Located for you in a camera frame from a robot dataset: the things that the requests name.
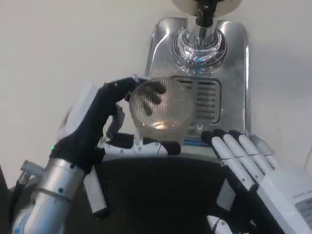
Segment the white wall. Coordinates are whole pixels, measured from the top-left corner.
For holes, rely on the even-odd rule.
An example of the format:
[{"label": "white wall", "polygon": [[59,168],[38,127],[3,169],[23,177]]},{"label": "white wall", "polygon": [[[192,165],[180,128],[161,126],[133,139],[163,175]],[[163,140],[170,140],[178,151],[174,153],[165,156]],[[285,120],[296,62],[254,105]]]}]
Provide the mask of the white wall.
[{"label": "white wall", "polygon": [[[249,32],[253,132],[301,166],[312,144],[311,9],[310,0],[243,0],[223,17]],[[153,26],[168,16],[185,15],[171,0],[0,1],[0,165],[9,186],[25,159],[47,163],[87,81],[144,72]],[[131,118],[122,130],[134,132]]]}]

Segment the robot forearm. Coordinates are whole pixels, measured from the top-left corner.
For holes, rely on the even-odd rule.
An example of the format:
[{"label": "robot forearm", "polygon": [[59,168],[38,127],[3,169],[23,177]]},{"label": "robot forearm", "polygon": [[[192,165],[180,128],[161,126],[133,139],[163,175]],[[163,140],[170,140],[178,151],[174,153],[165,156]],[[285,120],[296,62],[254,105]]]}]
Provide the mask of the robot forearm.
[{"label": "robot forearm", "polygon": [[62,233],[70,203],[85,177],[82,169],[63,159],[50,159],[45,174],[13,226],[24,234]]}]

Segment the white robotic hand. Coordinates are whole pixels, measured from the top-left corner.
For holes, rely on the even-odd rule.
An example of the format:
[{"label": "white robotic hand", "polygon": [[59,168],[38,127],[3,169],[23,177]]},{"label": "white robotic hand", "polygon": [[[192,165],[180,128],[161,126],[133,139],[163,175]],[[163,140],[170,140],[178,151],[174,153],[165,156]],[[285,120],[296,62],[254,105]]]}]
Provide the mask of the white robotic hand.
[{"label": "white robotic hand", "polygon": [[305,170],[283,167],[257,136],[214,130],[201,137],[222,160],[257,233],[312,234],[312,179]]}]

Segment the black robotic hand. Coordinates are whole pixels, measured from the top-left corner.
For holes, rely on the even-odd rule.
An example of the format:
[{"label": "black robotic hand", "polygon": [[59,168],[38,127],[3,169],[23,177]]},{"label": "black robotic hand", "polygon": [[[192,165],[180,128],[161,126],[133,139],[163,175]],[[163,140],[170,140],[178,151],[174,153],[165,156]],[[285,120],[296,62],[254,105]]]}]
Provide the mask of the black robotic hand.
[{"label": "black robotic hand", "polygon": [[[129,97],[129,94],[145,81],[143,78],[130,77],[104,84],[97,91],[80,125],[54,145],[50,158],[64,159],[88,174],[94,164],[102,161],[105,154],[96,146],[103,136],[103,126],[108,117],[116,111],[116,103]],[[157,93],[165,92],[166,88],[159,83],[152,85],[150,91],[155,95],[152,95],[149,101],[159,104],[161,100],[157,98]],[[147,104],[144,108],[147,113],[151,113]]]}]

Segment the vent slot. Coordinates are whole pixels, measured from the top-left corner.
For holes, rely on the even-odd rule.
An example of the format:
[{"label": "vent slot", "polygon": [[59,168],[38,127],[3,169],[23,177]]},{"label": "vent slot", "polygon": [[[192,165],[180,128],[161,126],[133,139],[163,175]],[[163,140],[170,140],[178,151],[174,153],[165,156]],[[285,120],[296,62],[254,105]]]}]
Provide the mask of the vent slot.
[{"label": "vent slot", "polygon": [[189,134],[200,137],[200,133],[208,129],[210,124],[220,120],[220,83],[210,78],[174,77],[173,79],[192,92],[195,109]]}]

